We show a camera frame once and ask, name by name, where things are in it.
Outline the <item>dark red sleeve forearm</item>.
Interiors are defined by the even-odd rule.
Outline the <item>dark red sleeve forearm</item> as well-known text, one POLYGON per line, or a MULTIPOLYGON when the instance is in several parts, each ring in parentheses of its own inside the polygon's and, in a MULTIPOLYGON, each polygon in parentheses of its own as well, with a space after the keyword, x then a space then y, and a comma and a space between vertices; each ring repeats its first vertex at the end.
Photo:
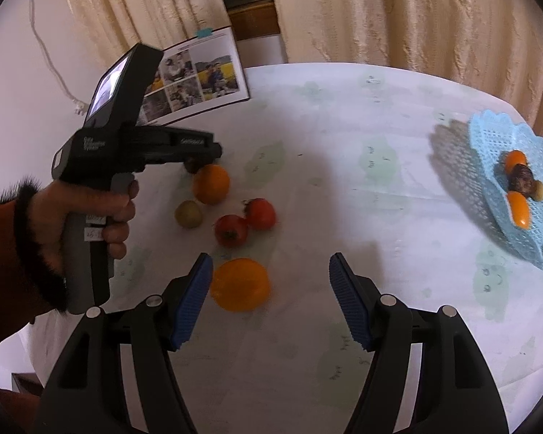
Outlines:
POLYGON ((38 187, 27 180, 0 197, 0 343, 38 315, 64 311, 64 279, 47 264, 31 229, 38 187))

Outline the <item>person's left hand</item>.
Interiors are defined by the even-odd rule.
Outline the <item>person's left hand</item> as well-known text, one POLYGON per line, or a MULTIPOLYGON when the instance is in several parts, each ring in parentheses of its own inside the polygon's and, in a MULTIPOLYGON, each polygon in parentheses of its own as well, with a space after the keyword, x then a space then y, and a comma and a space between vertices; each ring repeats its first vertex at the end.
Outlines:
POLYGON ((42 258, 55 272, 62 274, 62 231, 66 217, 73 214, 111 217, 113 222, 102 232, 103 240, 113 259, 125 257, 129 235, 128 221, 135 217, 133 199, 139 192, 136 180, 126 194, 99 191, 55 180, 39 190, 31 199, 28 220, 42 258))

